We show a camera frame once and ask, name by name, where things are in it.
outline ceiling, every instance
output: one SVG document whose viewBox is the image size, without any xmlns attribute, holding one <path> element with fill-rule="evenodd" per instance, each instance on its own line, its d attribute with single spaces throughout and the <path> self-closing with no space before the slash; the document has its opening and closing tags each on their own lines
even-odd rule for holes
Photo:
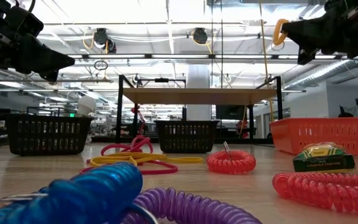
<svg viewBox="0 0 358 224">
<path fill-rule="evenodd" d="M 21 7 L 26 9 L 31 4 L 31 0 L 19 0 L 19 2 Z M 290 40 L 286 40 L 283 46 L 272 47 L 274 27 L 279 19 L 298 20 L 300 17 L 308 19 L 325 13 L 321 5 L 325 1 L 263 0 L 264 41 L 260 38 L 262 29 L 258 2 L 258 0 L 222 0 L 221 2 L 219 0 L 36 0 L 33 14 L 44 23 L 44 29 L 38 39 L 51 49 L 68 55 L 103 54 L 104 52 L 95 45 L 90 47 L 91 39 L 97 28 L 107 28 L 109 38 L 117 46 L 117 54 L 239 54 L 260 57 L 264 53 L 264 47 L 268 55 L 298 54 L 298 46 Z M 191 38 L 191 33 L 197 27 L 205 28 L 209 46 L 197 45 Z M 40 89 L 110 89 L 113 92 L 95 93 L 103 99 L 103 102 L 113 105 L 117 95 L 114 90 L 118 88 L 116 84 L 118 74 L 124 74 L 128 79 L 132 79 L 136 74 L 144 78 L 185 79 L 189 64 L 203 63 L 209 65 L 212 76 L 218 77 L 222 73 L 226 75 L 224 83 L 216 85 L 218 88 L 221 85 L 223 88 L 230 88 L 230 86 L 252 88 L 263 83 L 266 76 L 263 57 L 260 57 L 260 60 L 246 62 L 169 58 L 105 61 L 109 67 L 99 73 L 93 68 L 95 60 L 88 60 L 88 62 L 77 60 L 75 66 L 60 70 L 61 80 L 76 82 L 57 85 L 29 82 L 25 85 Z M 286 82 L 318 66 L 318 64 L 297 66 L 296 56 L 286 63 L 268 62 L 268 73 L 273 76 L 281 75 Z M 9 73 L 0 74 L 0 77 L 12 80 L 28 78 L 11 71 Z M 30 79 L 38 80 L 39 77 L 34 75 Z M 147 87 L 175 88 L 176 85 L 150 83 Z M 39 94 L 42 95 L 39 97 L 43 98 L 55 96 L 56 93 Z M 69 100 L 78 98 L 77 93 L 60 94 L 59 97 Z M 172 108 L 167 106 L 165 112 L 172 111 L 171 109 L 181 110 L 179 106 L 174 105 Z"/>
</svg>

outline ceiling duct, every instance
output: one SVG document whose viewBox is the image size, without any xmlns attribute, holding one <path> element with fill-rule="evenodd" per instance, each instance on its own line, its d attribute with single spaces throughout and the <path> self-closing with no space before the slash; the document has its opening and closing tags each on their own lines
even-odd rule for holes
<svg viewBox="0 0 358 224">
<path fill-rule="evenodd" d="M 286 90 L 296 86 L 304 87 L 315 85 L 337 74 L 346 72 L 348 69 L 352 70 L 356 68 L 356 66 L 357 64 L 354 60 L 342 60 L 329 65 L 321 65 L 289 81 L 286 83 L 284 89 Z"/>
</svg>

